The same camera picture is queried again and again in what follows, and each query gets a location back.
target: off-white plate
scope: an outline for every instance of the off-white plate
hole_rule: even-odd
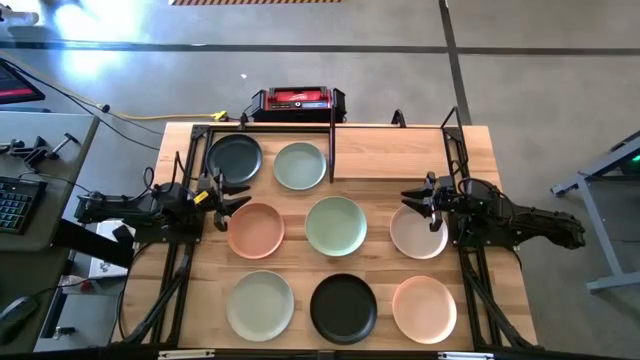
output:
[[[389,232],[391,241],[403,254],[414,259],[430,259],[440,254],[447,246],[449,230],[442,222],[440,230],[431,232],[431,218],[422,215],[408,206],[402,206],[391,219]]]

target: plate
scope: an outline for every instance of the plate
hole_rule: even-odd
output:
[[[287,145],[273,163],[276,179],[291,190],[311,189],[322,181],[326,171],[324,154],[308,143]]]
[[[367,218],[355,202],[344,197],[318,201],[304,224],[311,246],[327,256],[344,256],[356,251],[367,235]]]
[[[311,296],[311,321],[320,335],[338,345],[355,344],[373,330],[378,306],[359,277],[337,274],[324,279]]]
[[[403,206],[393,215],[389,232],[396,248],[414,259],[430,259],[440,254],[447,246],[449,230],[442,222],[440,230],[431,232],[431,218],[423,218],[408,206]]]
[[[262,165],[262,149],[252,137],[227,135],[211,145],[207,152],[207,170],[218,167],[227,183],[242,184],[251,179]]]
[[[233,331],[249,341],[267,341],[287,328],[293,317],[293,290],[282,276],[255,271],[236,283],[227,301]]]
[[[393,319],[411,340],[435,344],[456,325],[456,303],[446,286],[426,276],[412,277],[398,287],[391,304]]]
[[[261,259],[276,251],[284,238],[284,220],[267,204],[247,204],[229,220],[228,244],[247,259]]]

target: light green plate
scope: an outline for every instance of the light green plate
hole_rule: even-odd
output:
[[[309,243],[328,256],[356,251],[367,236],[367,218],[355,202],[344,197],[318,201],[304,224]]]
[[[227,320],[241,337],[267,341],[286,329],[294,305],[287,281],[274,272],[259,270],[245,275],[233,287],[227,300]]]
[[[311,189],[322,181],[326,171],[324,154],[308,143],[287,145],[273,163],[276,179],[291,190]]]

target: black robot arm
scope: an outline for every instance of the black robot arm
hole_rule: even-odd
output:
[[[484,180],[462,179],[454,188],[453,180],[447,176],[439,179],[436,188],[435,174],[429,172],[424,186],[404,191],[402,195],[404,204],[432,218],[432,231],[440,228],[442,212],[446,212],[456,215],[453,218],[463,222],[474,235],[470,238],[476,241],[514,247],[543,236],[567,249],[585,245],[584,228],[573,215],[516,205],[495,185]]]
[[[154,185],[136,197],[91,192],[78,197],[80,202],[75,218],[82,224],[122,219],[137,231],[143,229],[143,232],[153,234],[158,238],[156,241],[164,238],[171,242],[172,237],[180,234],[199,232],[205,213],[214,211],[216,228],[227,231],[225,218],[232,216],[251,197],[226,199],[225,195],[236,195],[250,187],[226,184],[220,173],[214,179],[215,184],[210,189],[198,193],[192,193],[179,183]]]

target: wooden tabletop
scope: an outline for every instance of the wooden tabletop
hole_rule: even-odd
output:
[[[171,179],[176,151],[181,153],[183,159],[186,156],[193,124],[167,124],[156,166],[156,182]],[[285,238],[278,250],[267,258],[243,259],[231,251],[226,243],[226,234],[217,231],[212,215],[208,216],[203,239],[196,248],[193,261],[180,347],[472,349],[457,251],[449,244],[434,259],[414,260],[396,250],[389,235],[391,217],[401,206],[400,192],[419,186],[428,170],[435,171],[438,176],[447,175],[441,131],[430,126],[397,129],[386,126],[358,128],[358,125],[340,126],[336,130],[336,181],[329,184],[326,176],[318,186],[307,191],[288,190],[277,182],[273,175],[275,156],[280,149],[296,141],[312,143],[328,156],[327,135],[250,135],[260,143],[264,160],[247,194],[253,197],[252,202],[269,204],[283,215]],[[471,175],[500,186],[488,128],[468,126],[464,132]],[[217,134],[216,140],[224,135]],[[204,145],[201,145],[196,164],[200,164],[203,153]],[[324,197],[336,195],[358,203],[368,223],[363,245],[353,254],[341,258],[327,257],[314,250],[304,233],[305,216],[313,204]],[[124,296],[123,325],[127,333],[143,319],[158,296],[166,253],[166,245],[153,245],[134,265]],[[520,333],[535,343],[535,330],[516,258],[504,249],[489,248],[487,260],[496,302]],[[289,327],[281,335],[267,342],[254,343],[233,332],[226,320],[225,307],[236,281],[259,269],[277,272],[289,282],[295,297],[295,312]],[[364,279],[377,299],[378,319],[375,328],[366,339],[354,345],[339,346],[324,340],[314,329],[309,315],[313,290],[324,278],[336,273],[350,273]],[[456,301],[458,317],[455,329],[441,343],[415,343],[400,332],[393,320],[391,299],[397,286],[416,275],[439,280],[451,291]],[[164,336],[170,326],[172,311],[170,304]],[[479,314],[483,332],[488,334],[484,307],[480,306]]]

